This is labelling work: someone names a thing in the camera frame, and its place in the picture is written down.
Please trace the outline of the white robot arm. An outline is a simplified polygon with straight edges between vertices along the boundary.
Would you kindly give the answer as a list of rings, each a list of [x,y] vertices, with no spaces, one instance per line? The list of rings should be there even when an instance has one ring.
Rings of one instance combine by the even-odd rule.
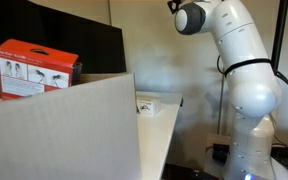
[[[236,111],[224,180],[288,180],[288,170],[271,157],[272,112],[281,88],[247,8],[240,0],[169,0],[182,35],[209,32],[222,59],[229,98]]]

